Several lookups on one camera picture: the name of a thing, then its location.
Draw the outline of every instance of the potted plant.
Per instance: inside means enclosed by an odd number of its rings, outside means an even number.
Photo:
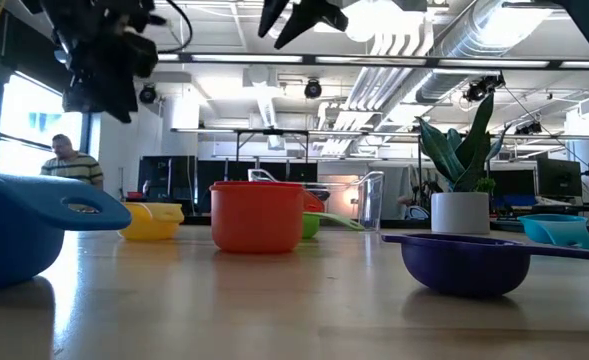
[[[477,189],[487,161],[503,145],[503,136],[493,144],[487,132],[492,117],[494,94],[489,94],[476,111],[465,138],[450,129],[447,135],[419,118],[421,151],[450,184],[450,191],[432,195],[432,231],[455,234],[487,234],[490,231],[489,195]]]

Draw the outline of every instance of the table surface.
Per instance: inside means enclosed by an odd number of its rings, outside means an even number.
[[[68,233],[51,268],[0,291],[0,359],[589,358],[589,261],[534,257],[478,301],[425,289],[374,233],[278,256],[221,253],[208,227],[179,238]]]

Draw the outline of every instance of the snake plant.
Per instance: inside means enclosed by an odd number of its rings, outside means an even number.
[[[447,134],[418,118],[421,129],[421,151],[430,157],[438,172],[450,183],[453,191],[474,191],[476,184],[483,177],[483,168],[501,151],[506,128],[499,138],[490,142],[487,124],[494,109],[494,94],[489,94],[476,111],[469,133],[462,138],[455,130]]]

